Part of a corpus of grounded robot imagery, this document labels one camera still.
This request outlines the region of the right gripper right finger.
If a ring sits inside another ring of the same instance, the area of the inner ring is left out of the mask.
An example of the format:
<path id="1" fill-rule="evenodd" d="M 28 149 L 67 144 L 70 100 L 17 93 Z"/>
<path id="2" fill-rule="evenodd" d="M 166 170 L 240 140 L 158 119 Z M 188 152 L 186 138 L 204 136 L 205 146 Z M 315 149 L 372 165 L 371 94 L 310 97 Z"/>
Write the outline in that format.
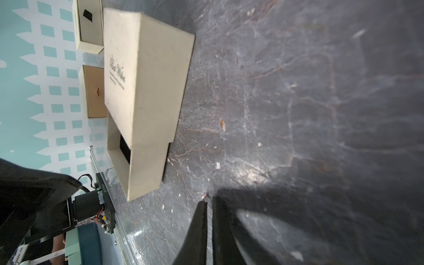
<path id="1" fill-rule="evenodd" d="M 212 243 L 214 265 L 245 265 L 231 230 L 231 213 L 220 197 L 213 198 Z"/>

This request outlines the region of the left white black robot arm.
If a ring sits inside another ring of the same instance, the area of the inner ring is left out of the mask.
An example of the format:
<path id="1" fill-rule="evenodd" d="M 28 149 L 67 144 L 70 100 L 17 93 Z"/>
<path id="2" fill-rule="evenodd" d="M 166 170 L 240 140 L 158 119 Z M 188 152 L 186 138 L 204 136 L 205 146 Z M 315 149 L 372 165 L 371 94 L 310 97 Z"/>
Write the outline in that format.
<path id="1" fill-rule="evenodd" d="M 1 264 L 8 263 L 36 221 L 49 210 L 84 189 L 75 178 L 33 170 L 1 160 Z"/>

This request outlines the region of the cream tan-drawer jewelry box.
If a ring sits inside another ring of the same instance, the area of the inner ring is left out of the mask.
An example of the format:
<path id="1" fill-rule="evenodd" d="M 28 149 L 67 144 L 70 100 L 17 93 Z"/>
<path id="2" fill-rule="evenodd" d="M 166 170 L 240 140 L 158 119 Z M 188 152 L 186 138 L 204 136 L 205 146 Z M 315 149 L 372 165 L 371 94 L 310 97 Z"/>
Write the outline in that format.
<path id="1" fill-rule="evenodd" d="M 104 69 L 83 65 L 78 77 L 87 118 L 107 118 L 108 109 L 104 103 Z"/>

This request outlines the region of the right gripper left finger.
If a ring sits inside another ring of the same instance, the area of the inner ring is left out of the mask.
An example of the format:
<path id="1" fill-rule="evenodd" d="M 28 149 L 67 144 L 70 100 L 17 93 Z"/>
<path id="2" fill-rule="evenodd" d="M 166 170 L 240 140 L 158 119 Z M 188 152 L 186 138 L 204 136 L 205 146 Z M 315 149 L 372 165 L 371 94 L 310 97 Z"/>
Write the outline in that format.
<path id="1" fill-rule="evenodd" d="M 205 265 L 207 238 L 207 202 L 200 201 L 197 204 L 184 243 L 173 265 Z"/>

